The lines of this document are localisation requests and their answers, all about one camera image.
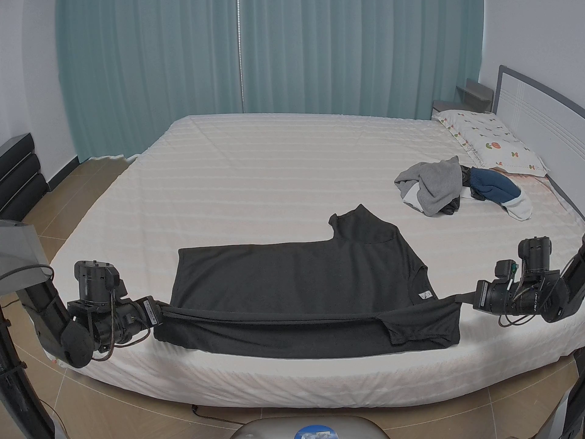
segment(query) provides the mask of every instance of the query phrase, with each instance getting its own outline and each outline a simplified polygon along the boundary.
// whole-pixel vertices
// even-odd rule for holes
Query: tile floor
[[[25,218],[32,223],[51,260],[80,219],[116,177],[128,167],[122,159],[90,160],[47,194]],[[4,296],[2,304],[14,299]],[[433,405],[393,409],[293,410],[231,409],[165,402],[118,389],[61,369],[45,357],[31,323],[19,303],[4,310],[11,334],[39,397],[61,415],[71,439],[228,439],[245,423],[260,417],[298,414],[355,414],[376,422],[395,439],[433,437],[505,439],[533,436],[562,394],[577,379],[573,356],[480,391]],[[0,435],[23,437],[0,407]]]

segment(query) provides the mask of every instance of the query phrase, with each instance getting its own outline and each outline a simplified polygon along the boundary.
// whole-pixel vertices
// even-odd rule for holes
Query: teal curtain
[[[57,0],[80,160],[142,153],[186,115],[242,112],[236,0]]]
[[[483,0],[240,0],[245,112],[428,119],[477,80]]]

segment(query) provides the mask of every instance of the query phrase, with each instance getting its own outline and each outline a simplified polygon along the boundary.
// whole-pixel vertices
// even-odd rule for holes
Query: floral pillow
[[[457,138],[478,167],[510,174],[546,175],[545,165],[537,154],[495,114],[450,110],[435,114],[435,118]]]

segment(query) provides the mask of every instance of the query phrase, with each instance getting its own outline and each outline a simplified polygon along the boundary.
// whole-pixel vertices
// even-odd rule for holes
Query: blue sticker
[[[339,439],[339,436],[330,427],[313,424],[297,432],[294,439]]]

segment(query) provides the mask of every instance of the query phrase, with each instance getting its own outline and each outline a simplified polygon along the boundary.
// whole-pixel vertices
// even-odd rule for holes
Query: mattress
[[[471,159],[436,121],[339,115],[190,116],[123,172],[53,260],[64,301],[78,298],[77,260],[111,262],[129,297],[170,301],[179,248],[323,241],[335,212],[363,203],[399,227],[428,266],[437,296],[473,291],[518,242],[547,235],[551,267],[580,246],[585,223],[546,180],[515,176],[534,213],[516,221],[465,200],[428,218],[402,203],[394,178],[416,162]],[[585,307],[547,324],[501,328],[464,304],[460,343],[447,349],[346,359],[269,359],[158,342],[117,349],[80,372],[124,389],[230,407],[408,406],[454,398],[556,361],[585,345]]]

